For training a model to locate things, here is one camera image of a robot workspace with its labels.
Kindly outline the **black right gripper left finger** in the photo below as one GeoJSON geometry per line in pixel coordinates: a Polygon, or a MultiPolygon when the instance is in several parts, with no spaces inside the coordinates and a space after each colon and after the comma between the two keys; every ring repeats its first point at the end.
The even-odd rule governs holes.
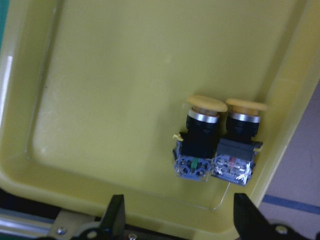
{"type": "Polygon", "coordinates": [[[113,195],[100,221],[99,228],[108,240],[122,240],[125,230],[125,197],[113,195]]]}

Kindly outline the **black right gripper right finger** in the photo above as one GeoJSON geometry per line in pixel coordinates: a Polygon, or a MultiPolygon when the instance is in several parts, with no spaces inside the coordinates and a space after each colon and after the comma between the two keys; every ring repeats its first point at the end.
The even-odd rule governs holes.
{"type": "Polygon", "coordinates": [[[276,240],[272,225],[245,193],[233,197],[233,223],[242,240],[276,240]]]}

